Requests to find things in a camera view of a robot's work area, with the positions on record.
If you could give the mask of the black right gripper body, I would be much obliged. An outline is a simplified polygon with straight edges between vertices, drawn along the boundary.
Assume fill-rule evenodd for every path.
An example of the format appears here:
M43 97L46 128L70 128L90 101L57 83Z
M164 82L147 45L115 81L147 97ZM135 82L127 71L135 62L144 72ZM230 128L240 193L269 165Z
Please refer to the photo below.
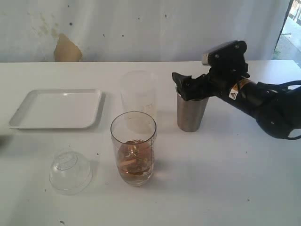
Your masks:
M246 42L238 40L234 49L222 56L217 64L210 66L209 72L206 74L209 97L220 95L231 85L238 86L238 93L242 98L247 97L247 94L242 92L242 85L239 84L241 79L249 78L248 64L244 57L246 50Z

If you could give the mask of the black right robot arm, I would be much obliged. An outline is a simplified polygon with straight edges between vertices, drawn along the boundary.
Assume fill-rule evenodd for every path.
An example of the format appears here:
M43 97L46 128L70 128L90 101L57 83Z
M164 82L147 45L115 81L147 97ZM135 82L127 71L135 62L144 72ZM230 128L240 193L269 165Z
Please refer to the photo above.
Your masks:
M286 140L301 128L301 82L282 84L254 83L249 79L243 40L223 43L203 55L202 64L210 66L197 78L173 72L176 91L185 101L218 97L254 118L268 135Z

